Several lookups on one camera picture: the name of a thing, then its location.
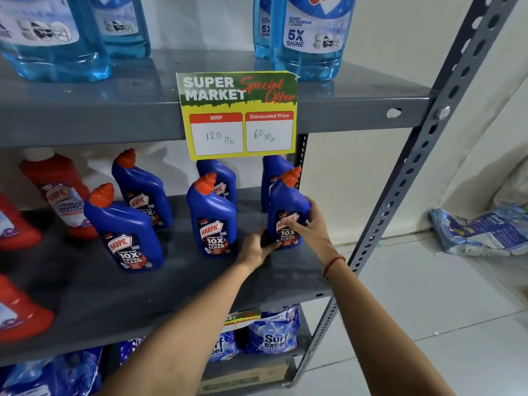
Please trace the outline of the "person's right hand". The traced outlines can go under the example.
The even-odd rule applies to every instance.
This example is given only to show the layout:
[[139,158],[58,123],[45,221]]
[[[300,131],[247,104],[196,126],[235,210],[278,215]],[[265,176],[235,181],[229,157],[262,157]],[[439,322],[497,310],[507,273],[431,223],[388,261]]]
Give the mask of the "person's right hand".
[[329,238],[323,213],[316,201],[310,197],[306,198],[310,202],[308,218],[308,220],[310,220],[310,240],[304,238],[303,240],[320,260],[323,268],[325,268],[332,261],[335,262],[338,257],[341,257],[341,255],[336,251]]

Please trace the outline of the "person's left hand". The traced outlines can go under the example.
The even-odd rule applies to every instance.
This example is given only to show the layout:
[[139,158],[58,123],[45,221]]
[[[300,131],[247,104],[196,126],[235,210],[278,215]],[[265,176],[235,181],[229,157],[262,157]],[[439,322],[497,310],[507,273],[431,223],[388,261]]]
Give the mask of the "person's left hand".
[[244,268],[248,274],[253,273],[267,258],[262,256],[262,246],[273,242],[275,240],[268,239],[264,230],[248,234],[242,242],[235,265]]

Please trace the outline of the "blue toilet cleaner bottle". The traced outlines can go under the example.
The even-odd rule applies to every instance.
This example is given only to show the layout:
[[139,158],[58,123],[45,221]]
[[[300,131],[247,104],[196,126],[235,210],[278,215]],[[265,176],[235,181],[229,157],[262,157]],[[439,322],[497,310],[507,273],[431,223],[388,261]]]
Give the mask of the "blue toilet cleaner bottle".
[[270,187],[270,205],[267,218],[267,235],[273,243],[280,243],[278,250],[287,250],[302,243],[301,235],[281,222],[291,219],[306,226],[310,202],[295,187],[301,174],[301,167],[284,172]]

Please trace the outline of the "person's right forearm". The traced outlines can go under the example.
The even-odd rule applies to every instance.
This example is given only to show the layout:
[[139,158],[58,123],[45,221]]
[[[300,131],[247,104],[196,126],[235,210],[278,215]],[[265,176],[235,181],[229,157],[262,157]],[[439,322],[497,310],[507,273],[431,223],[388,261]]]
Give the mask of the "person's right forearm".
[[323,268],[371,396],[457,396],[341,256]]

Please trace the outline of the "person's left forearm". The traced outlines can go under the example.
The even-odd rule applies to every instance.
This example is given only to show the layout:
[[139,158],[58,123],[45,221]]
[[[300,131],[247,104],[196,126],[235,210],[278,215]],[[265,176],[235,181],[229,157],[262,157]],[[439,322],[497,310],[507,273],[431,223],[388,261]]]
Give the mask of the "person's left forearm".
[[239,257],[147,336],[96,396],[194,396],[241,285],[262,257]]

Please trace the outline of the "small yellow green shelf card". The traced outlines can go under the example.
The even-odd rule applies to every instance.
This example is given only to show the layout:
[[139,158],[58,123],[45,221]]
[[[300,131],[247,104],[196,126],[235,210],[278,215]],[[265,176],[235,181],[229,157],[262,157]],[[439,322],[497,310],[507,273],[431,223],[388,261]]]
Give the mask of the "small yellow green shelf card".
[[236,331],[245,328],[251,323],[261,319],[261,309],[245,310],[242,312],[231,313],[227,316],[223,324],[221,333]]

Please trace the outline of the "blue detergent packet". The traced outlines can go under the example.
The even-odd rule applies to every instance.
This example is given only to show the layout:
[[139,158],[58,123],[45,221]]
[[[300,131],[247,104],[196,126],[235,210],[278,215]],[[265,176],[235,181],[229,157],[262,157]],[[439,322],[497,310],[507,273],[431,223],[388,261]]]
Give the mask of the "blue detergent packet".
[[275,355],[290,352],[297,348],[300,328],[300,304],[287,308],[262,312],[261,318],[247,326],[245,354]]
[[92,396],[101,386],[99,366],[103,347],[58,355],[53,359],[56,371],[56,396]]
[[119,366],[122,366],[128,360],[130,355],[138,348],[145,337],[139,337],[124,340],[118,343]]
[[0,396],[53,396],[52,357],[0,367]]
[[237,331],[235,329],[220,334],[208,359],[208,364],[231,360],[240,353],[239,344],[236,339]]

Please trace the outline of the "brown cardboard box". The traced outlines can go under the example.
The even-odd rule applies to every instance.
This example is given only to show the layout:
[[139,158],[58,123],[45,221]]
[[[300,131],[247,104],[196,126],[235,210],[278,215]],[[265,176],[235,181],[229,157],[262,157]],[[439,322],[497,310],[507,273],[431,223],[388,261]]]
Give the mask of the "brown cardboard box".
[[196,395],[236,393],[247,387],[281,384],[293,364],[292,357],[239,356],[212,363],[204,372]]

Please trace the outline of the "green yellow price sign card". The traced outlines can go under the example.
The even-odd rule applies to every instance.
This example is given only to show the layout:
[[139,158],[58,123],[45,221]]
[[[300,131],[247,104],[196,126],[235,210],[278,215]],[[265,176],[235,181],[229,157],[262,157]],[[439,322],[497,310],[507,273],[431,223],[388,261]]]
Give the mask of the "green yellow price sign card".
[[294,73],[176,73],[176,79],[191,160],[296,152]]

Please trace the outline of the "group of blue cleaner bottles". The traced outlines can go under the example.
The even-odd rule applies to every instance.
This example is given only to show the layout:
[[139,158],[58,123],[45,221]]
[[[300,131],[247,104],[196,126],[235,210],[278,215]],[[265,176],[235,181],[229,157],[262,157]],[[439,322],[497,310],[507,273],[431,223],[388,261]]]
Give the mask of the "group of blue cleaner bottles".
[[[162,181],[135,163],[135,150],[129,148],[112,164],[123,202],[114,200],[111,183],[102,184],[89,194],[83,213],[118,266],[128,272],[152,271],[165,261],[155,231],[171,227],[173,215]],[[186,196],[199,252],[213,258],[234,255],[238,234],[235,205],[215,193],[215,182],[216,173],[208,172]]]

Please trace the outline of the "large blue glass cleaner bottle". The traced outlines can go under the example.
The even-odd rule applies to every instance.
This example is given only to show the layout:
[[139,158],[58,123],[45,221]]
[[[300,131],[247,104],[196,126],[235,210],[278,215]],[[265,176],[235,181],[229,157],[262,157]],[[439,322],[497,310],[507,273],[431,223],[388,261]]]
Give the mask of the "large blue glass cleaner bottle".
[[0,0],[0,52],[31,81],[89,83],[111,75],[89,0]]
[[150,41],[141,0],[89,0],[111,60],[144,59]]
[[339,72],[356,0],[271,0],[270,61],[299,81]]
[[253,39],[254,52],[259,59],[270,58],[270,25],[272,0],[254,0]]

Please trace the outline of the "crumpled blue plastic bag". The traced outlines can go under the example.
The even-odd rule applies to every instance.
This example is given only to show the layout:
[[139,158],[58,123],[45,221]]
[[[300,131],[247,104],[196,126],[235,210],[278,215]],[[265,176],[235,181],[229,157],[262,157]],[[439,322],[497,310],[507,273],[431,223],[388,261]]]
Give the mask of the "crumpled blue plastic bag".
[[430,210],[428,218],[446,253],[471,257],[528,254],[528,212],[520,205],[507,204],[472,221],[442,208]]

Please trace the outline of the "grey metal shelving rack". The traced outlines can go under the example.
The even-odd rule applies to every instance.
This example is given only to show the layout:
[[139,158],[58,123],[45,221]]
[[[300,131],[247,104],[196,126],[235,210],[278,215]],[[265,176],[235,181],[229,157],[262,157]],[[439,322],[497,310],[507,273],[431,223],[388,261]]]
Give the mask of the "grey metal shelving rack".
[[[473,0],[437,80],[424,87],[350,65],[343,95],[325,95],[321,85],[301,84],[300,137],[414,126],[348,264],[360,274],[415,177],[425,163],[518,0]],[[0,150],[40,146],[84,146],[182,140],[183,119],[177,90],[162,87],[156,99],[145,87],[117,88],[125,76],[91,84],[30,83],[14,76],[0,81]],[[146,335],[168,319],[212,278],[182,279],[178,295],[133,289],[132,275],[102,262],[101,245],[82,246],[59,234],[59,220],[48,208],[25,212],[43,243],[0,254],[16,285],[57,307],[51,328],[32,339],[0,344],[0,367]]]

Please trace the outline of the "red cleaner bottle white cap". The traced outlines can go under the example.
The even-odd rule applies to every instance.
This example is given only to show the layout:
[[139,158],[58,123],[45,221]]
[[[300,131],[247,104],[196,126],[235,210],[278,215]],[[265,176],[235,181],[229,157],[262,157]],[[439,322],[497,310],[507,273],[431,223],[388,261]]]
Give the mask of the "red cleaner bottle white cap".
[[64,222],[69,236],[80,240],[96,239],[97,232],[83,213],[90,192],[73,160],[50,147],[26,148],[22,152],[21,172]]

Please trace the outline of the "white sack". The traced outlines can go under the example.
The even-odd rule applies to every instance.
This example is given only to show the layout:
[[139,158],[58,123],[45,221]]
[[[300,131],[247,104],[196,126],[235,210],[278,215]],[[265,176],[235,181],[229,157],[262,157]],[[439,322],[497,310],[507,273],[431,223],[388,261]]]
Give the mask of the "white sack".
[[505,205],[519,205],[528,211],[528,155],[508,175],[494,195],[490,209]]

